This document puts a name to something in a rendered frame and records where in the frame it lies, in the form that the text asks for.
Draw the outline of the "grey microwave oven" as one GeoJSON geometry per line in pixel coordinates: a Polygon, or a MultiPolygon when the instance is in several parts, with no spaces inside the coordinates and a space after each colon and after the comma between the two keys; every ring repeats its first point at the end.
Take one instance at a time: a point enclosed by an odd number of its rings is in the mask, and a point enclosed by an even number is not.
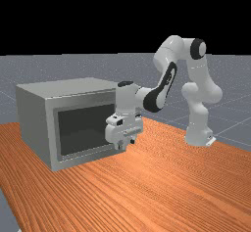
{"type": "Polygon", "coordinates": [[[23,141],[53,171],[116,155],[105,139],[116,86],[93,77],[18,84],[23,141]]]}

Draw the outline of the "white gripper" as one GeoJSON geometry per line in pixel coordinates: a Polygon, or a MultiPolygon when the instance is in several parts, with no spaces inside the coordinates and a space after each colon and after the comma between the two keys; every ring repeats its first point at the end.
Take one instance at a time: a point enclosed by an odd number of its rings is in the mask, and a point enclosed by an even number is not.
{"type": "Polygon", "coordinates": [[[117,115],[113,114],[106,119],[105,138],[108,142],[118,144],[122,149],[124,142],[135,144],[136,136],[143,132],[141,113],[117,115]]]}

